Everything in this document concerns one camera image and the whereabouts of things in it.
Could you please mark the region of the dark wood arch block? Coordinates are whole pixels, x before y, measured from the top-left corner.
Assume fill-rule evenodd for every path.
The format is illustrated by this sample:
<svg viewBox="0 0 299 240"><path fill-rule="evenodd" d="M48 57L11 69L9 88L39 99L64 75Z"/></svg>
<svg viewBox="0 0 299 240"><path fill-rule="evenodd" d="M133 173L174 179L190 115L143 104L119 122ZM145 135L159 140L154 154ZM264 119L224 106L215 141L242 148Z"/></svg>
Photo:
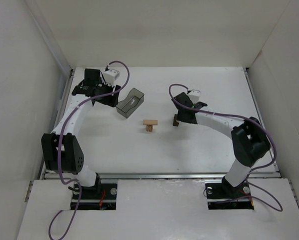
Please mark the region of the dark wood arch block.
<svg viewBox="0 0 299 240"><path fill-rule="evenodd" d="M175 114L174 117L173 117L173 123L172 123L172 125L174 127L178 127L179 126L178 115L177 114Z"/></svg>

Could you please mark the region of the striped brown wood block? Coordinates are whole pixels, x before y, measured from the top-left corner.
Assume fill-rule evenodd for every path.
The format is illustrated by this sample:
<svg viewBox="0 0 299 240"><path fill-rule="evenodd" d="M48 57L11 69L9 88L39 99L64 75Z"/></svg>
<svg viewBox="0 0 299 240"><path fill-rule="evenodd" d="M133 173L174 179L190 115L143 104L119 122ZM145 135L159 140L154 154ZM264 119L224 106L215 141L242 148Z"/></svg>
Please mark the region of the striped brown wood block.
<svg viewBox="0 0 299 240"><path fill-rule="evenodd" d="M153 125L147 125L146 126L146 131L152 133L154 130L154 126Z"/></svg>

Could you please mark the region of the light wood rectangular block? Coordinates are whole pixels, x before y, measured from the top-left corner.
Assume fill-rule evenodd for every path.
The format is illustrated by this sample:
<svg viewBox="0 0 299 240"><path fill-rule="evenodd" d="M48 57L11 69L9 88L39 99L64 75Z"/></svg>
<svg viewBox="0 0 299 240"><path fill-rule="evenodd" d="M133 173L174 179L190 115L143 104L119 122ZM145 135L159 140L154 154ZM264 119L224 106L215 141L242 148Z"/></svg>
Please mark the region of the light wood rectangular block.
<svg viewBox="0 0 299 240"><path fill-rule="evenodd" d="M142 121L143 125L146 126L157 126L158 125L158 120L156 119L144 119Z"/></svg>

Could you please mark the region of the grey translucent plastic bin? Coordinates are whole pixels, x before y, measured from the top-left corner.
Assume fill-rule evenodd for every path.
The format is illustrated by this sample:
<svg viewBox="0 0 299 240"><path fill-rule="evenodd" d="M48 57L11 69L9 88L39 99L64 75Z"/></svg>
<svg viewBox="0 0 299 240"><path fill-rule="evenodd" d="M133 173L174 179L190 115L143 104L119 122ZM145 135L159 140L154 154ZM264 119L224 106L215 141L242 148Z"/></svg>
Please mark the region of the grey translucent plastic bin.
<svg viewBox="0 0 299 240"><path fill-rule="evenodd" d="M132 88L126 98L115 106L116 111L128 119L135 110L144 102L145 94L136 88Z"/></svg>

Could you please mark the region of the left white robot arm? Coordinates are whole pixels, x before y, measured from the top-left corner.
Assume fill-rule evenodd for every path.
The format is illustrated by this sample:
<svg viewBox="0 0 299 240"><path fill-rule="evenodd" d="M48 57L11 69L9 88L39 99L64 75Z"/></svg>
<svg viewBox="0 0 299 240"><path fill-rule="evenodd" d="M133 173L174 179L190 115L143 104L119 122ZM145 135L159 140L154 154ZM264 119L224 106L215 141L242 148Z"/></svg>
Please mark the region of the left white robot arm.
<svg viewBox="0 0 299 240"><path fill-rule="evenodd" d="M84 118L95 102L115 107L118 104L121 87L114 85L120 76L116 69L86 68L84 78L76 85L70 96L70 103L62 119L51 133L43 134L41 145L45 167L49 171L59 172L58 152L63 173L72 174L82 187L93 188L97 184L98 174L84 165L84 154L77 135Z"/></svg>

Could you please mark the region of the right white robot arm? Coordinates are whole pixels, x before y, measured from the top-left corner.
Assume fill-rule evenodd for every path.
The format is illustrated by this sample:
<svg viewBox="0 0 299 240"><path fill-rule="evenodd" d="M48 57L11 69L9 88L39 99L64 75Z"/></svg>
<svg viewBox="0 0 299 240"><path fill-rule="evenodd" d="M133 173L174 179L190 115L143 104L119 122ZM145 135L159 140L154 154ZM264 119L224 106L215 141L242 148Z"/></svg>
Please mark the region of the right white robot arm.
<svg viewBox="0 0 299 240"><path fill-rule="evenodd" d="M193 103L188 92L178 94L173 102L178 110L177 121L205 126L231 139L235 160L222 179L225 191L233 192L237 189L255 163L271 148L265 132L259 128L259 121L254 117L238 120L207 113L208 105L200 101Z"/></svg>

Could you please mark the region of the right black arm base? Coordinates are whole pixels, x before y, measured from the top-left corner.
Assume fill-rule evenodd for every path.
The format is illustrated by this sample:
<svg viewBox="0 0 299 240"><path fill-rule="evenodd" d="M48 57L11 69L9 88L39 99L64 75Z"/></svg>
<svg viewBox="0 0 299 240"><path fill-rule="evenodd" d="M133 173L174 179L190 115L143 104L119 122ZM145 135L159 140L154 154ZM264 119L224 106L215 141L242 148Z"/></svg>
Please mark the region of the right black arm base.
<svg viewBox="0 0 299 240"><path fill-rule="evenodd" d="M246 182L234 189L227 189L221 182L207 182L203 193L209 210L254 210L250 186Z"/></svg>

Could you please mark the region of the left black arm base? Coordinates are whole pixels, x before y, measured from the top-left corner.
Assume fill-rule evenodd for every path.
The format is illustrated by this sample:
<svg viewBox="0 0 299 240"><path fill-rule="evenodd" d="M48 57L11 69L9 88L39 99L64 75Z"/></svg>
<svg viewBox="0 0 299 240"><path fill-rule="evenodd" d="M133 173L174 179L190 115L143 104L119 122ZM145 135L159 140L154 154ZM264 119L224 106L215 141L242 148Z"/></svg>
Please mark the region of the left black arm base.
<svg viewBox="0 0 299 240"><path fill-rule="evenodd" d="M102 180L96 175L94 186L82 187L78 210L113 211L117 207L118 182Z"/></svg>

